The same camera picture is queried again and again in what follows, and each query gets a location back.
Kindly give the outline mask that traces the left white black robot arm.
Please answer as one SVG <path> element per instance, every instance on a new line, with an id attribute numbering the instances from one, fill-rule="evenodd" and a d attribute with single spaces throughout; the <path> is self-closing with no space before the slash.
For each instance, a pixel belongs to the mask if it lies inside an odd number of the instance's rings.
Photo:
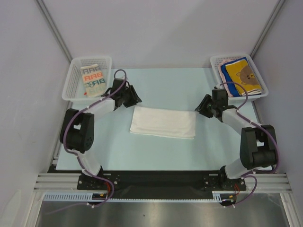
<path id="1" fill-rule="evenodd" d="M 96 121 L 121 106 L 128 108 L 141 101 L 133 85 L 126 80 L 115 79 L 112 87 L 98 101 L 82 110 L 69 108 L 66 111 L 60 142 L 67 153 L 76 157 L 81 171 L 89 176 L 87 182 L 93 189 L 104 185 L 104 177 L 99 175 L 102 166 L 89 151 L 94 142 Z"/>

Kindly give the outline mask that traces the white towel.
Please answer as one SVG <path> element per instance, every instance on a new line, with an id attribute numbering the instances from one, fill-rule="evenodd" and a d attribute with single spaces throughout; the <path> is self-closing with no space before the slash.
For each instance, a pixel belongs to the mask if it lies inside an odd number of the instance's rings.
<path id="1" fill-rule="evenodd" d="M 130 132 L 176 139 L 194 139 L 196 113 L 137 106 L 134 108 Z"/>

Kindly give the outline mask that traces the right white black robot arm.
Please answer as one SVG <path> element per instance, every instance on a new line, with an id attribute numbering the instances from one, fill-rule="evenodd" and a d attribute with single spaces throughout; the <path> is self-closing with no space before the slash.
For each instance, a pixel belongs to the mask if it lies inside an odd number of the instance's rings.
<path id="1" fill-rule="evenodd" d="M 278 146 L 275 129 L 271 125 L 260 125 L 240 113 L 240 108 L 229 104 L 225 89 L 214 88 L 211 95 L 205 95 L 195 109 L 207 118 L 216 118 L 233 128 L 240 136 L 240 157 L 223 166 L 218 176 L 218 185 L 229 190 L 240 179 L 258 168 L 278 166 Z"/>

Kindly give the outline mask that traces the printed letters towel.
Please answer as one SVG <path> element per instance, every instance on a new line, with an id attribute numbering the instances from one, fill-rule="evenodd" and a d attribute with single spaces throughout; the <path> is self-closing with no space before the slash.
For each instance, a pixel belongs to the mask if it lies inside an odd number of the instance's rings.
<path id="1" fill-rule="evenodd" d="M 106 81 L 98 64 L 81 67 L 82 81 L 87 97 L 98 97 L 106 91 Z"/>

